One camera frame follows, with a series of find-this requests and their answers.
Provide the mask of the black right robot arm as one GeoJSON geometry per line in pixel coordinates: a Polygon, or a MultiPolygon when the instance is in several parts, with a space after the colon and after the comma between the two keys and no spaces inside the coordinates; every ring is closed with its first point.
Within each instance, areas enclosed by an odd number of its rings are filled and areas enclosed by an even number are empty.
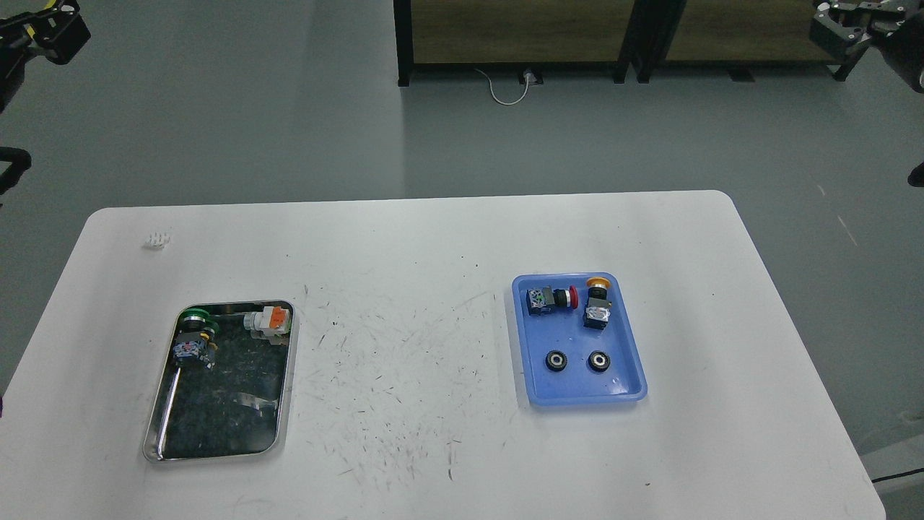
{"type": "Polygon", "coordinates": [[[814,1],[809,38],[834,60],[854,66],[875,48],[890,69],[923,92],[921,1],[814,1]]]}

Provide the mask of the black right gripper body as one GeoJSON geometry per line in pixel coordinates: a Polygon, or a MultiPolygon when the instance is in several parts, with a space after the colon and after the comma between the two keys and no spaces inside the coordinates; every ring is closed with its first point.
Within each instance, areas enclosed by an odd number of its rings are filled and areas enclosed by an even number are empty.
{"type": "Polygon", "coordinates": [[[877,49],[922,48],[922,1],[871,1],[871,45],[877,49]]]}

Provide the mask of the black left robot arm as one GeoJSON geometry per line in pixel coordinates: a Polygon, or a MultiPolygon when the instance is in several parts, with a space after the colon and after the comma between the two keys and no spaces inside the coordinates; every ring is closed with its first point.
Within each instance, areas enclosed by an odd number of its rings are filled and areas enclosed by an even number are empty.
{"type": "Polygon", "coordinates": [[[43,57],[63,66],[90,40],[77,1],[50,1],[40,11],[26,11],[1,22],[1,110],[25,80],[28,63],[43,57]]]}

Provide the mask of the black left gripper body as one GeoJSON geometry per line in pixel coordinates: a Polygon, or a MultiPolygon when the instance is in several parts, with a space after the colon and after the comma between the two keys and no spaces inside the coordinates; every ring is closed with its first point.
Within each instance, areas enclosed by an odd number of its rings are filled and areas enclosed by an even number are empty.
{"type": "Polygon", "coordinates": [[[39,30],[34,25],[43,25],[51,13],[21,13],[7,17],[1,23],[1,56],[3,59],[15,56],[50,57],[51,51],[35,42],[39,30]]]}

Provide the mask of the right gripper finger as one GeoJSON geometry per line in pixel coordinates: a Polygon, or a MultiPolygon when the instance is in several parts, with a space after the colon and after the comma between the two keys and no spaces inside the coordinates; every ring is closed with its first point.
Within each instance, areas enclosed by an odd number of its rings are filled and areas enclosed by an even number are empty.
{"type": "Polygon", "coordinates": [[[838,64],[832,78],[844,82],[869,47],[861,1],[814,1],[809,39],[838,64]]]}

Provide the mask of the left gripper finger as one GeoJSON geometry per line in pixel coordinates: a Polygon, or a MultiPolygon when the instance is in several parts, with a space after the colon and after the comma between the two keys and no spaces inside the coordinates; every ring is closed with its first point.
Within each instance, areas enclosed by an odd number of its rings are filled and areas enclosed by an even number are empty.
{"type": "Polygon", "coordinates": [[[52,1],[34,13],[32,29],[40,55],[56,65],[72,62],[92,38],[79,1],[52,1]]]}

